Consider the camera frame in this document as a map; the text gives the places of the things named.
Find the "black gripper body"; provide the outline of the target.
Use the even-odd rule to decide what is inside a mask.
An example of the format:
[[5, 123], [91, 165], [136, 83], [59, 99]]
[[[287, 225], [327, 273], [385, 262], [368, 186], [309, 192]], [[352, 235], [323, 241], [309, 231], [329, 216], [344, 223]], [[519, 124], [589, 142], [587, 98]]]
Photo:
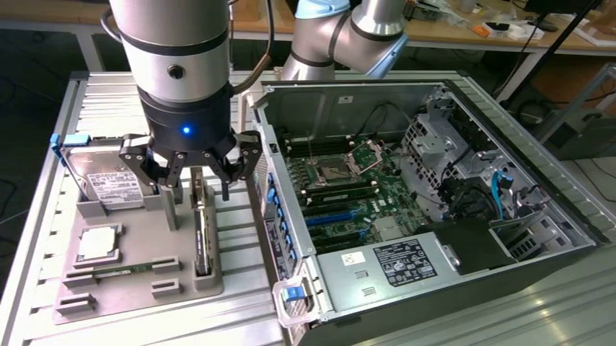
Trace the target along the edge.
[[228, 154], [236, 147], [232, 96], [229, 84], [197, 102], [162, 102], [141, 89], [153, 150], [160, 154], [204, 151]]

